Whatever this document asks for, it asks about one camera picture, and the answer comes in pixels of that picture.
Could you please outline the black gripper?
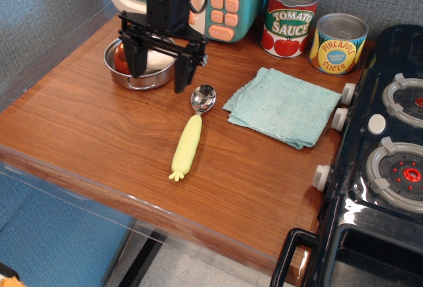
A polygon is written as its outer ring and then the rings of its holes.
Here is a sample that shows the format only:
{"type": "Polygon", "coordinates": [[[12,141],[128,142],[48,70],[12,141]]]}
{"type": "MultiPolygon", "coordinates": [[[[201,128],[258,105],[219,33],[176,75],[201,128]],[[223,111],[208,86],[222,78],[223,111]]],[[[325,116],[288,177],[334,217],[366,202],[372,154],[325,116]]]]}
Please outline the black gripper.
{"type": "Polygon", "coordinates": [[[207,64],[209,40],[188,22],[191,12],[202,12],[206,5],[196,10],[190,0],[147,0],[145,14],[121,11],[120,39],[132,77],[144,74],[148,49],[157,50],[176,59],[174,91],[182,93],[197,66],[207,64]]]}

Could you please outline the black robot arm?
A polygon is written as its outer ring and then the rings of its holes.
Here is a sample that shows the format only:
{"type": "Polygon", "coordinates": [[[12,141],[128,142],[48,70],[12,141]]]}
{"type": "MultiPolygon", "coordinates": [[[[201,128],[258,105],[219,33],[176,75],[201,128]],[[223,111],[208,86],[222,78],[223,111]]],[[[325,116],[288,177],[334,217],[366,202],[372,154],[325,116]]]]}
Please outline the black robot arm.
{"type": "Polygon", "coordinates": [[[190,13],[202,12],[206,5],[197,11],[190,0],[147,0],[145,14],[122,11],[118,15],[120,40],[130,75],[142,76],[147,70],[148,50],[155,50],[176,59],[174,91],[183,92],[196,68],[207,64],[209,40],[188,23],[190,13]]]}

